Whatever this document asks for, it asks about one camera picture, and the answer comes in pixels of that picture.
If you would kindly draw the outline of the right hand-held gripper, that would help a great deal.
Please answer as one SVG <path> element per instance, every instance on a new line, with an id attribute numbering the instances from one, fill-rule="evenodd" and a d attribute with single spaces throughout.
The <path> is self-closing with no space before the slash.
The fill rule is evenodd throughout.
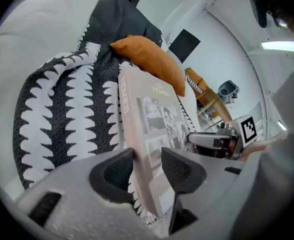
<path id="1" fill-rule="evenodd" d="M 198 147 L 210 149 L 213 156 L 222 159 L 237 159 L 246 146 L 256 141 L 257 131 L 252 116 L 241 116 L 223 122 L 217 132 L 191 132 L 188 141 Z"/>

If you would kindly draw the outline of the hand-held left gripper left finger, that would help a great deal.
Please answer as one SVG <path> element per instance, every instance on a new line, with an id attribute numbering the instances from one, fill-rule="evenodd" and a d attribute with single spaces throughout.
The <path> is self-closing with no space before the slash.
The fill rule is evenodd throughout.
<path id="1" fill-rule="evenodd" d="M 17 201 L 23 227 L 36 240 L 159 240 L 139 219 L 123 187 L 133 169 L 132 148 L 66 163 Z"/>

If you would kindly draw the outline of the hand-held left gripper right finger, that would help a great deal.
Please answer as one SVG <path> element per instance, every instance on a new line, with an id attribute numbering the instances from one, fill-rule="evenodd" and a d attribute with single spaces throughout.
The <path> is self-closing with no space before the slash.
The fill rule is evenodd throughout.
<path id="1" fill-rule="evenodd" d="M 175 194 L 166 240 L 232 240 L 238 212 L 219 209 L 244 162 L 164 147 L 161 163 Z"/>

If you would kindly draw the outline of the grey photo cover book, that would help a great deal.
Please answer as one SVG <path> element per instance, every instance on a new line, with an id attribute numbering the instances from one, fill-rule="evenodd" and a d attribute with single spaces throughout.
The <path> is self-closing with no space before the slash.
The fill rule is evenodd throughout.
<path id="1" fill-rule="evenodd" d="M 173 87 L 138 67 L 123 63 L 118 76 L 124 140 L 133 148 L 133 184 L 138 212 L 163 216 L 174 190 L 162 169 L 162 148 L 193 152 L 192 124 Z"/>

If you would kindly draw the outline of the round white pouf seat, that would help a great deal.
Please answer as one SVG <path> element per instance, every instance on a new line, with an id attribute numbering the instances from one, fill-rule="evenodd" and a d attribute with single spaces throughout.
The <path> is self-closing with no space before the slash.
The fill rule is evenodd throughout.
<path id="1" fill-rule="evenodd" d="M 74 52 L 98 0 L 25 0 L 0 25 L 0 192 L 26 191 L 14 159 L 17 101 L 26 79 L 54 56 Z"/>

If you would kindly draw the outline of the person's right forearm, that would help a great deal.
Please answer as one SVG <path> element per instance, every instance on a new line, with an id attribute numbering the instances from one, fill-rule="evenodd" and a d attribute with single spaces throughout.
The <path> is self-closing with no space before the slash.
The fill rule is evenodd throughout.
<path id="1" fill-rule="evenodd" d="M 238 157 L 236 160 L 241 161 L 241 162 L 246 162 L 252 153 L 264 151 L 271 144 L 278 142 L 280 140 L 284 140 L 287 136 L 288 136 L 288 132 L 285 130 L 285 131 L 280 132 L 279 134 L 273 136 L 270 139 L 253 141 L 252 143 L 250 143 L 248 146 L 246 146 L 244 148 L 240 157 Z"/>

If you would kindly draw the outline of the oval wooden coffee table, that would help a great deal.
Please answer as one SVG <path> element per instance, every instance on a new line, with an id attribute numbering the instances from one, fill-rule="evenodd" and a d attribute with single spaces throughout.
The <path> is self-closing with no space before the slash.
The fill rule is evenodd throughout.
<path id="1" fill-rule="evenodd" d="M 205 98 L 207 103 L 205 103 L 203 108 L 197 113 L 198 116 L 203 114 L 207 109 L 213 108 L 225 123 L 233 120 L 223 101 L 212 89 L 208 88 L 206 91 L 196 96 L 196 100 L 201 98 Z"/>

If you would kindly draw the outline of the black white patterned blanket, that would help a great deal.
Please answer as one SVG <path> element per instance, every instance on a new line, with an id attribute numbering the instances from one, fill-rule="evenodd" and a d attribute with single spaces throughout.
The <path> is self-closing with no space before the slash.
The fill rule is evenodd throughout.
<path id="1" fill-rule="evenodd" d="M 12 143 L 26 190 L 64 164 L 127 147 L 119 74 L 122 64 L 138 66 L 110 44 L 128 35 L 148 38 L 162 49 L 161 31 L 134 4 L 98 0 L 76 50 L 55 55 L 24 82 L 15 109 Z M 159 217 L 139 213 L 133 171 L 126 184 L 116 185 L 132 194 L 133 207 L 141 218 L 155 220 Z"/>

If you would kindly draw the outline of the orange cushion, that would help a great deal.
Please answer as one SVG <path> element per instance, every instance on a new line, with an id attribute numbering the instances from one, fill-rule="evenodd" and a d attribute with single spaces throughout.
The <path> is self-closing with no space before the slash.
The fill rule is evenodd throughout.
<path id="1" fill-rule="evenodd" d="M 172 85 L 175 93 L 185 96 L 185 77 L 172 57 L 153 41 L 140 35 L 128 35 L 110 44 L 120 56 L 140 69 Z"/>

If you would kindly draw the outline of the tall black cabinet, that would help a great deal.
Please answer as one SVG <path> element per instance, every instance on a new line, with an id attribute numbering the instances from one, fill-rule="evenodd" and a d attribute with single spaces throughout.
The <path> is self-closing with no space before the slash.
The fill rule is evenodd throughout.
<path id="1" fill-rule="evenodd" d="M 169 50 L 183 63 L 200 43 L 197 37 L 183 29 L 170 44 Z"/>

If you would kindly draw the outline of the long ceiling light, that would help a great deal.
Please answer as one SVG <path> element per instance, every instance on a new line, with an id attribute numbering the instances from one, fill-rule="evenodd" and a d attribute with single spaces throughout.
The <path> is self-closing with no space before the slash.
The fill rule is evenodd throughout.
<path id="1" fill-rule="evenodd" d="M 268 41 L 262 42 L 261 46 L 264 50 L 294 52 L 294 41 Z"/>

